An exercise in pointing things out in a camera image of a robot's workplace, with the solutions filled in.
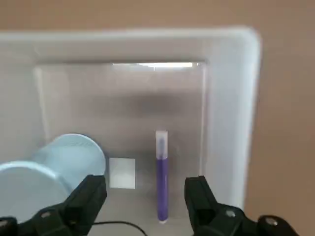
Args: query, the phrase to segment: white sticky note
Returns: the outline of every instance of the white sticky note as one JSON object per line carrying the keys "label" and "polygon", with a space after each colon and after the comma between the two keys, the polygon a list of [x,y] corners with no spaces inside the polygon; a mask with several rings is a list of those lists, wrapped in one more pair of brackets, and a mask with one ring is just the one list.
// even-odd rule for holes
{"label": "white sticky note", "polygon": [[136,188],[136,162],[129,158],[109,158],[109,186]]}

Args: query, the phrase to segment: purple marker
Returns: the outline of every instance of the purple marker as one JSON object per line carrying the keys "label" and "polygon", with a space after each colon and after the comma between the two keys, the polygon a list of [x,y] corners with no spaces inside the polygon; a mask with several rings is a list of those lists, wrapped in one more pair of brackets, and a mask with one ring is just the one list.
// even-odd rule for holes
{"label": "purple marker", "polygon": [[156,131],[157,145],[157,217],[165,224],[168,218],[167,131]]}

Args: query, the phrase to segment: screw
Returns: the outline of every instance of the screw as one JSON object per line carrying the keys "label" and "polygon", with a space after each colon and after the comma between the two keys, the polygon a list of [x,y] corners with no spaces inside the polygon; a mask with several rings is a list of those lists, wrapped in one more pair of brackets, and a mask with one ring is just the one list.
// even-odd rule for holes
{"label": "screw", "polygon": [[227,210],[227,211],[225,212],[225,214],[226,214],[228,217],[235,217],[235,212],[232,211],[232,210]]}
{"label": "screw", "polygon": [[2,220],[2,221],[0,221],[0,227],[6,226],[7,223],[8,223],[7,220]]}
{"label": "screw", "polygon": [[49,217],[49,216],[50,216],[50,212],[47,211],[45,213],[42,213],[41,218],[46,218],[46,217]]}
{"label": "screw", "polygon": [[272,217],[267,217],[266,222],[267,224],[272,225],[272,226],[276,226],[278,224],[277,221]]}

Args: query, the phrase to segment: container wall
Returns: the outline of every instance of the container wall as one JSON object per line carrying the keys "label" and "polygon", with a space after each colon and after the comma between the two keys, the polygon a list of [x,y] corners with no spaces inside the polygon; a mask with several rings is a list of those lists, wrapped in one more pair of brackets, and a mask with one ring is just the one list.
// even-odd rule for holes
{"label": "container wall", "polygon": [[44,145],[32,67],[0,67],[0,162],[23,159]]}

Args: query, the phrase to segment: black cable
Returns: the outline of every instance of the black cable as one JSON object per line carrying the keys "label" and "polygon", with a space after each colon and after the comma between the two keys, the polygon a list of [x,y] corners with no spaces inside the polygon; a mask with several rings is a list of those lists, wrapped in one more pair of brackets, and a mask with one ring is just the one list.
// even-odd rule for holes
{"label": "black cable", "polygon": [[127,221],[100,221],[100,222],[94,222],[93,223],[93,225],[109,225],[109,224],[129,225],[129,226],[132,226],[132,227],[136,228],[137,230],[141,231],[141,233],[143,233],[144,236],[148,236],[142,228],[140,228],[139,226],[137,226],[133,223],[127,222]]}

